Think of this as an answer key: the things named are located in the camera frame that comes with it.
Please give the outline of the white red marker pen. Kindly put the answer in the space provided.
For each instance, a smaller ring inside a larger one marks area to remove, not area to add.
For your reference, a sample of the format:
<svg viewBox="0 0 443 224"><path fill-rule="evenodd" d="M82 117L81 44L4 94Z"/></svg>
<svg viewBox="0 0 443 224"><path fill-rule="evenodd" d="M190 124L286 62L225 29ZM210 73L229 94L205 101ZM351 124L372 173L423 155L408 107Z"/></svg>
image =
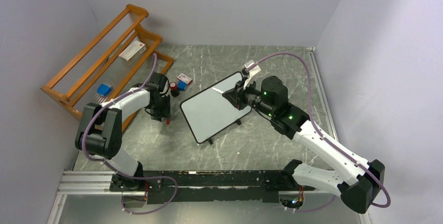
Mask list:
<svg viewBox="0 0 443 224"><path fill-rule="evenodd" d="M225 93L225 91L222 91L222 90L215 88L215 87L212 87L212 89L221 95L223 95Z"/></svg>

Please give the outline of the black framed whiteboard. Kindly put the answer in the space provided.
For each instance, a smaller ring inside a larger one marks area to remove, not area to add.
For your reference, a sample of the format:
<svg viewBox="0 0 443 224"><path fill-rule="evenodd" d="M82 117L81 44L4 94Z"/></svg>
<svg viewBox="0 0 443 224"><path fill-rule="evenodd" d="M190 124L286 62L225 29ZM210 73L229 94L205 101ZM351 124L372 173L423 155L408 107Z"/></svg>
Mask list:
<svg viewBox="0 0 443 224"><path fill-rule="evenodd" d="M231 124L241 124L241 118L249 114L250 106L237 110L212 87L229 90L242 80L241 72L234 72L208 88L180 103L180 110L197 144L212 142L212 137Z"/></svg>

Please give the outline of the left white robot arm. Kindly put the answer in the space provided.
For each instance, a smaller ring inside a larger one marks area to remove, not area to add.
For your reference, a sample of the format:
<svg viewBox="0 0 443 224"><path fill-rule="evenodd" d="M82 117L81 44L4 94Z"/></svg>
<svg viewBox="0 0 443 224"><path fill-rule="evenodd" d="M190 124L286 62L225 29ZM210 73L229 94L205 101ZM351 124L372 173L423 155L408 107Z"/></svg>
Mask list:
<svg viewBox="0 0 443 224"><path fill-rule="evenodd" d="M88 157L104 161L119 174L120 187L136 191L146 185L142 164L122 147L124 121L143 109L154 121L170 121L171 106L169 79L161 73L152 73L146 84L136 84L112 102L89 103L84 107L75 147L85 150Z"/></svg>

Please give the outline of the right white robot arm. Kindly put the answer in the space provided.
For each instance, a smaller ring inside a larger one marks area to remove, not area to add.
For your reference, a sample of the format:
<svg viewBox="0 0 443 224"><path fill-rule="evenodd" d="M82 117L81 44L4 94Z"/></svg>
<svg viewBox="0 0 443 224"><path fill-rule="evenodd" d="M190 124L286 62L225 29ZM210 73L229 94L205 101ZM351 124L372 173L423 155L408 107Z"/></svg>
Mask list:
<svg viewBox="0 0 443 224"><path fill-rule="evenodd" d="M326 191L354 212L366 213L382 189L384 164L379 160L370 162L334 142L306 112L288 101L288 89L278 77L265 78L260 90L255 83L245 87L246 80L222 92L223 98L237 110L250 106L267 115L278 133L303 144L332 167L319 169L292 160L283 170L282 184L289 190L308 186Z"/></svg>

